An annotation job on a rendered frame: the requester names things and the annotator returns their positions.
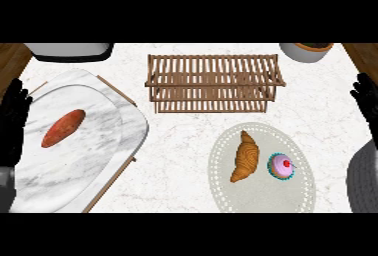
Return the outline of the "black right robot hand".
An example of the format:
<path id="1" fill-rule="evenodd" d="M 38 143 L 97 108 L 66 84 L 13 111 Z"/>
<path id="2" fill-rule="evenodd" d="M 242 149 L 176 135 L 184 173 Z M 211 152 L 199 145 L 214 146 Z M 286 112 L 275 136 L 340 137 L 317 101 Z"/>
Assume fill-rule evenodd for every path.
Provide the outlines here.
<path id="1" fill-rule="evenodd" d="M 375 147 L 378 149 L 378 85 L 366 73 L 359 73 L 353 87 L 354 89 L 350 91 L 350 94 L 368 122 Z"/>

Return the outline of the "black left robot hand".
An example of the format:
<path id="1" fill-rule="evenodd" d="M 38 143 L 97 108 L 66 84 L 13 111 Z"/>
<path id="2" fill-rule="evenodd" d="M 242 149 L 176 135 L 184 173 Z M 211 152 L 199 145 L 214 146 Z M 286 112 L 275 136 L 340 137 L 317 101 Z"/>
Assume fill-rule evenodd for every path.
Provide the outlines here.
<path id="1" fill-rule="evenodd" d="M 15 78 L 0 103 L 0 167 L 13 167 L 22 154 L 24 127 L 32 97 Z"/>

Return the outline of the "pink frosted cupcake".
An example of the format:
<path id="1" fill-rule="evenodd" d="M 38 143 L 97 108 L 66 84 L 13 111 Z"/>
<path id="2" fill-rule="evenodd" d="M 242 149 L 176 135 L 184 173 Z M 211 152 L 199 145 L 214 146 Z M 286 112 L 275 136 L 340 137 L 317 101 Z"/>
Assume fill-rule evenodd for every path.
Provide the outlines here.
<path id="1" fill-rule="evenodd" d="M 295 174 L 295 166 L 291 158 L 280 152 L 270 155 L 267 161 L 269 174 L 279 180 L 289 180 Z"/>

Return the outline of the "wooden tiered shelf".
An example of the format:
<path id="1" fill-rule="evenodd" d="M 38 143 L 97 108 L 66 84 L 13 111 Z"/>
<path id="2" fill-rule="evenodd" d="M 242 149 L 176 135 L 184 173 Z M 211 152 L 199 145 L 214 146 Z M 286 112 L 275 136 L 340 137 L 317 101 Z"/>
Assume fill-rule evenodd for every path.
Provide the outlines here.
<path id="1" fill-rule="evenodd" d="M 276 54 L 148 56 L 156 113 L 264 113 L 285 86 Z"/>

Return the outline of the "pale oval placemat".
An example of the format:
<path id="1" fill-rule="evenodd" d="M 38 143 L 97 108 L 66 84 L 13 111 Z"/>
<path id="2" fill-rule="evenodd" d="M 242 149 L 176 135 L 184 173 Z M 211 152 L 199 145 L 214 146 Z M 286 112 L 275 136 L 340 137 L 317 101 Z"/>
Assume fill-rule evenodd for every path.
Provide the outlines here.
<path id="1" fill-rule="evenodd" d="M 241 132 L 254 139 L 260 158 L 255 172 L 232 182 Z M 280 180 L 269 173 L 269 160 L 275 153 L 288 156 L 294 175 Z M 275 127 L 247 122 L 220 135 L 208 159 L 210 190 L 221 212 L 311 212 L 316 202 L 316 185 L 311 168 L 295 142 Z"/>

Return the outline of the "reddish brown sweet potato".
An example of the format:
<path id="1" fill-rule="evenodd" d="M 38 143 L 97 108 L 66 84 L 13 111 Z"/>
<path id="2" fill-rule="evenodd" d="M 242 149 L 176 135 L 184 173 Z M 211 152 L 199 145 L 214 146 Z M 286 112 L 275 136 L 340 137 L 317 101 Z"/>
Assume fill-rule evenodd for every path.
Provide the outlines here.
<path id="1" fill-rule="evenodd" d="M 56 145 L 78 129 L 86 118 L 86 111 L 72 110 L 52 125 L 41 141 L 41 147 L 49 148 Z"/>

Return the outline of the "white marble tray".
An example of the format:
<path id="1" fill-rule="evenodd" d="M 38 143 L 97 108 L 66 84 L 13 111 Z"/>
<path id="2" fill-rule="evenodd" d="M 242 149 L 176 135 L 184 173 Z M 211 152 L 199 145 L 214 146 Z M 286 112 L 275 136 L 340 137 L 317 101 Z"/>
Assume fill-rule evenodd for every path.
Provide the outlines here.
<path id="1" fill-rule="evenodd" d="M 131 162 L 148 136 L 148 120 L 120 90 L 83 69 L 58 75 L 31 97 L 10 211 L 83 213 Z M 86 112 L 77 131 L 44 148 L 47 130 L 77 109 Z"/>

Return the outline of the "grey and black appliance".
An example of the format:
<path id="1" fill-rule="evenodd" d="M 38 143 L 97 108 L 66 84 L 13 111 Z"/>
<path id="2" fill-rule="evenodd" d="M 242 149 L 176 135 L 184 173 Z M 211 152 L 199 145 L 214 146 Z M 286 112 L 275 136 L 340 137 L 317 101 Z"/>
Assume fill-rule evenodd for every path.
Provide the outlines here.
<path id="1" fill-rule="evenodd" d="M 84 63 L 103 61 L 111 57 L 112 43 L 27 43 L 38 61 Z"/>

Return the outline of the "golden brown croissant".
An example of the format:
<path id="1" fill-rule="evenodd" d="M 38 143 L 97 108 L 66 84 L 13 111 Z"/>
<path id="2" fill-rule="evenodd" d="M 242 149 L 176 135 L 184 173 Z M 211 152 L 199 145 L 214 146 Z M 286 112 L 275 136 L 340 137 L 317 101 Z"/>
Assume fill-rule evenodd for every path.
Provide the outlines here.
<path id="1" fill-rule="evenodd" d="M 241 131 L 241 144 L 236 150 L 235 170 L 230 175 L 230 182 L 235 183 L 245 179 L 257 170 L 260 159 L 260 149 L 257 143 L 247 133 Z"/>

